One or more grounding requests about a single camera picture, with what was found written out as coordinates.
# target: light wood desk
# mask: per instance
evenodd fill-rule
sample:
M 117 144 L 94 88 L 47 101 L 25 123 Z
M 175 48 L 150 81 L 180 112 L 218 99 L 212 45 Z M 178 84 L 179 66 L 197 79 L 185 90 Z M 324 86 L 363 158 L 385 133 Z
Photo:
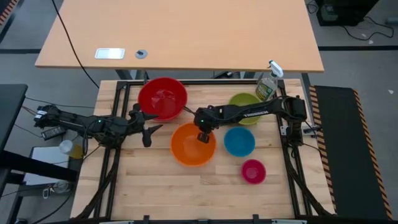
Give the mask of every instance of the light wood desk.
M 86 68 L 323 72 L 303 0 L 65 0 L 61 17 Z M 123 48 L 122 60 L 97 60 Z M 147 50 L 138 59 L 138 50 Z M 38 67 L 79 68 L 59 18 Z
M 285 84 L 288 95 L 304 98 L 300 80 L 285 80 Z M 209 104 L 227 104 L 235 93 L 254 93 L 255 85 L 187 85 L 186 88 L 187 106 L 195 111 Z M 111 114 L 115 89 L 116 81 L 101 82 L 95 115 Z M 136 103 L 140 89 L 141 86 L 131 87 L 128 108 Z M 218 147 L 212 161 L 203 167 L 184 167 L 171 155 L 169 144 L 177 127 L 192 121 L 192 114 L 183 111 L 172 122 L 164 123 L 152 136 L 150 148 L 143 148 L 140 134 L 126 138 L 122 145 L 112 220 L 142 220 L 143 215 L 150 215 L 151 220 L 250 219 L 252 214 L 259 214 L 260 218 L 294 217 L 276 116 L 263 116 L 259 123 L 246 126 L 256 138 L 256 149 L 249 156 L 234 157 L 226 152 L 223 136 L 230 127 L 223 126 L 214 131 Z M 157 122 L 146 124 L 153 126 Z M 304 141 L 317 146 L 316 140 L 310 137 L 305 137 Z M 97 143 L 90 141 L 89 152 L 96 147 Z M 328 211 L 333 212 L 319 152 L 308 146 L 299 150 L 308 188 Z M 84 161 L 72 217 L 82 211 L 96 192 L 103 155 L 103 149 L 99 149 Z M 241 178 L 239 170 L 247 159 L 264 163 L 267 177 L 262 184 L 248 185 Z M 107 195 L 103 198 L 102 214 Z

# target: green bowl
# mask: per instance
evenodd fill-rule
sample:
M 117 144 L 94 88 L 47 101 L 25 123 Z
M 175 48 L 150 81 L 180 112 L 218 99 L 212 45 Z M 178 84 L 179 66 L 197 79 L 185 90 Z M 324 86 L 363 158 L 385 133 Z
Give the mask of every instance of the green bowl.
M 246 106 L 250 105 L 253 103 L 260 103 L 261 101 L 254 96 L 253 94 L 250 93 L 238 93 L 234 96 L 232 96 L 231 99 L 229 99 L 229 104 L 231 105 L 236 105 L 236 106 Z M 242 119 L 239 124 L 243 125 L 251 125 L 251 124 L 256 124 L 260 120 L 261 116 L 256 116 L 252 118 L 244 118 Z

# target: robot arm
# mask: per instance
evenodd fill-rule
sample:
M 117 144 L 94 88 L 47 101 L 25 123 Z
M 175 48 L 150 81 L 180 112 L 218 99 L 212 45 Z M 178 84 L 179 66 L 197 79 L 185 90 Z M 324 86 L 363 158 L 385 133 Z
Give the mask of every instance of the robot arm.
M 289 123 L 289 139 L 302 142 L 301 123 L 306 120 L 305 102 L 299 96 L 280 96 L 271 101 L 246 106 L 222 105 L 199 108 L 194 123 L 199 127 L 198 140 L 208 143 L 212 130 L 222 125 L 238 123 L 244 118 L 278 114 Z
M 35 127 L 61 126 L 76 131 L 84 138 L 93 137 L 100 145 L 111 148 L 119 147 L 126 136 L 142 133 L 142 142 L 145 147 L 149 147 L 152 144 L 151 134 L 163 125 L 145 129 L 144 123 L 157 115 L 145 114 L 141 112 L 140 106 L 135 104 L 129 116 L 129 120 L 117 116 L 82 116 L 62 111 L 55 105 L 47 105 L 37 108 L 34 121 Z

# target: wooden table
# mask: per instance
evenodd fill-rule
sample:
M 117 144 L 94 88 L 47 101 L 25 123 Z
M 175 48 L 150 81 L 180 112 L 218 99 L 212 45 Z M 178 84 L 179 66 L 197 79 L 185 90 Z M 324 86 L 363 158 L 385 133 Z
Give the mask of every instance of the wooden table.
M 285 84 L 288 95 L 304 98 L 300 80 L 285 80 Z M 95 115 L 111 114 L 115 88 L 116 81 L 102 81 Z M 196 110 L 209 104 L 227 104 L 235 93 L 254 93 L 255 85 L 187 85 L 186 88 L 187 106 Z M 140 86 L 131 87 L 128 108 L 136 103 L 140 89 Z M 152 136 L 150 148 L 143 148 L 140 134 L 126 138 L 122 145 L 112 220 L 142 220 L 143 215 L 150 215 L 152 220 L 250 219 L 252 214 L 259 214 L 260 218 L 294 217 L 275 115 L 263 116 L 257 124 L 247 126 L 255 135 L 256 149 L 244 158 L 234 157 L 224 148 L 223 136 L 229 126 L 217 129 L 214 133 L 218 148 L 214 158 L 207 165 L 195 168 L 181 166 L 169 151 L 172 133 L 179 125 L 192 121 L 192 114 L 183 111 L 171 123 L 164 123 Z M 157 122 L 147 122 L 148 126 L 153 124 Z M 304 137 L 304 142 L 317 146 L 316 140 L 310 137 Z M 90 141 L 89 151 L 97 145 Z M 308 146 L 299 150 L 308 188 L 328 211 L 333 212 L 319 152 Z M 82 211 L 98 188 L 103 154 L 103 149 L 99 149 L 83 163 L 72 217 Z M 241 164 L 252 158 L 262 161 L 267 169 L 266 180 L 260 185 L 246 184 L 239 174 Z M 106 201 L 105 196 L 102 215 Z
M 323 72 L 303 0 L 65 0 L 60 14 L 86 68 L 264 71 L 275 60 Z M 126 53 L 98 60 L 98 48 Z M 35 65 L 80 67 L 59 18 Z

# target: black and orange striped mat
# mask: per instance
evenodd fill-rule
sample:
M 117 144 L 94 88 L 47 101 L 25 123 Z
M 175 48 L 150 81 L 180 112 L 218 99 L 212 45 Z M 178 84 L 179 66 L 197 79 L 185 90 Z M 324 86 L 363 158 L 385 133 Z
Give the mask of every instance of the black and orange striped mat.
M 323 169 L 340 217 L 390 219 L 392 213 L 362 111 L 351 88 L 310 86 Z

